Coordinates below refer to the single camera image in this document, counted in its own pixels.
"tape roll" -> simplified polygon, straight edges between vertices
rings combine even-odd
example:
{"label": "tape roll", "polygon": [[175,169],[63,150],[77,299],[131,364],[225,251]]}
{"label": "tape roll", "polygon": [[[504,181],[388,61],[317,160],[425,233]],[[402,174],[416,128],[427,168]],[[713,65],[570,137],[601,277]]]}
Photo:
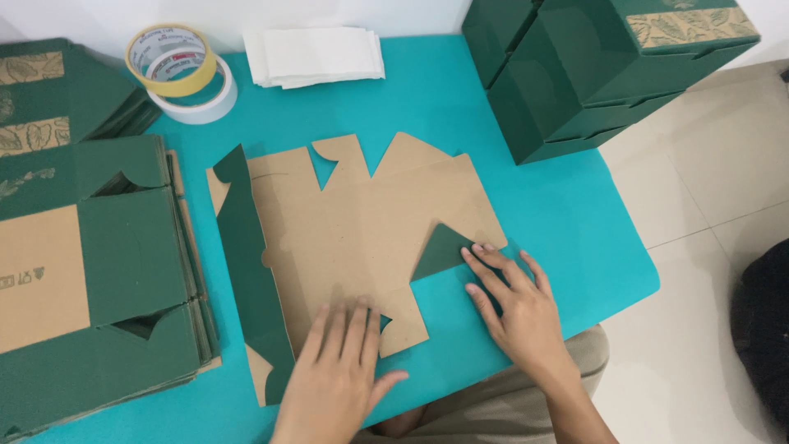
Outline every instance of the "tape roll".
{"label": "tape roll", "polygon": [[[178,74],[189,68],[205,65],[206,54],[196,51],[183,51],[172,50],[160,55],[149,67],[145,73],[148,80],[168,82],[171,78],[176,77]],[[169,115],[173,120],[189,125],[202,125],[204,123],[214,122],[222,118],[233,106],[236,104],[238,98],[238,87],[233,79],[233,73],[230,72],[230,67],[218,55],[216,59],[216,70],[214,73],[219,73],[224,78],[222,89],[219,94],[214,96],[211,100],[201,105],[184,106],[176,105],[166,101],[163,97],[148,91],[148,95],[156,103],[157,106],[162,108],[164,114]]]}
{"label": "tape roll", "polygon": [[[143,69],[161,55],[174,51],[195,51],[204,61],[189,76],[176,81],[156,81],[145,76]],[[165,97],[183,97],[200,91],[216,72],[216,55],[198,31],[181,24],[157,24],[137,33],[126,47],[126,66],[145,88]]]}

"white tissue paper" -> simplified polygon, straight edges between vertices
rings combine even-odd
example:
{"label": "white tissue paper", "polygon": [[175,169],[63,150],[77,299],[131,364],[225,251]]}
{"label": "white tissue paper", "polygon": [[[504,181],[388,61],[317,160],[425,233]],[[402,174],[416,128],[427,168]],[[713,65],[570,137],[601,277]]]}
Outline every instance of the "white tissue paper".
{"label": "white tissue paper", "polygon": [[386,78],[380,39],[364,28],[252,30],[244,46],[252,81],[265,88]]}

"person's leg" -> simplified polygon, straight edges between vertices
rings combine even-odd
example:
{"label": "person's leg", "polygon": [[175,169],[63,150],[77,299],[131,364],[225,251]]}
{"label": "person's leg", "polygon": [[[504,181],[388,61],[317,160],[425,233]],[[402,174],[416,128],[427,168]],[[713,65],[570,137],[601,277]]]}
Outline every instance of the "person's leg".
{"label": "person's leg", "polygon": [[[599,325],[565,341],[581,369],[584,387],[593,393],[608,363],[608,339]],[[359,434],[353,444],[378,442],[457,443],[554,442],[545,396],[517,367],[428,404],[416,428],[394,440]]]}

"turquoise table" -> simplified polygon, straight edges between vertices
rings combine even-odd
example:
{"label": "turquoise table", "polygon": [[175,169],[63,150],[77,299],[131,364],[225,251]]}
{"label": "turquoise table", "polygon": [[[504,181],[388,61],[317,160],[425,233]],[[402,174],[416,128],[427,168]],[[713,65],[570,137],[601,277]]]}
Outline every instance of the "turquoise table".
{"label": "turquoise table", "polygon": [[[471,156],[510,251],[530,252],[551,277],[565,337],[644,299],[660,286],[603,159],[580,152],[516,167],[462,36],[381,41],[387,79],[283,91],[252,84],[244,54],[225,56],[238,81],[235,108],[218,122],[186,126],[162,117],[149,132],[178,151],[219,324],[224,365],[186,386],[55,427],[30,442],[266,442],[277,407],[259,408],[216,227],[205,169],[239,143],[248,157],[356,133],[370,172],[396,132]],[[405,368],[368,419],[374,423],[480,381],[510,364],[463,291],[456,267],[413,284],[430,340],[382,359]]]}

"beige floor tile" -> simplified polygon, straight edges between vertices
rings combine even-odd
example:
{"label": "beige floor tile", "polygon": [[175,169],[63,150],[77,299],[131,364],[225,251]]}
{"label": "beige floor tile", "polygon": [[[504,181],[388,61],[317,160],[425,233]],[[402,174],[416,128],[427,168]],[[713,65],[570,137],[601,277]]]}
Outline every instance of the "beige floor tile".
{"label": "beige floor tile", "polygon": [[785,442],[731,344],[731,265],[711,230],[650,250],[662,288],[603,322],[611,361],[594,401],[620,442]]}
{"label": "beige floor tile", "polygon": [[646,248],[708,227],[649,124],[631,126],[600,154]]}
{"label": "beige floor tile", "polygon": [[646,122],[710,225],[789,200],[789,96],[777,76],[688,92]]}
{"label": "beige floor tile", "polygon": [[712,228],[737,275],[778,242],[789,239],[789,201]]}

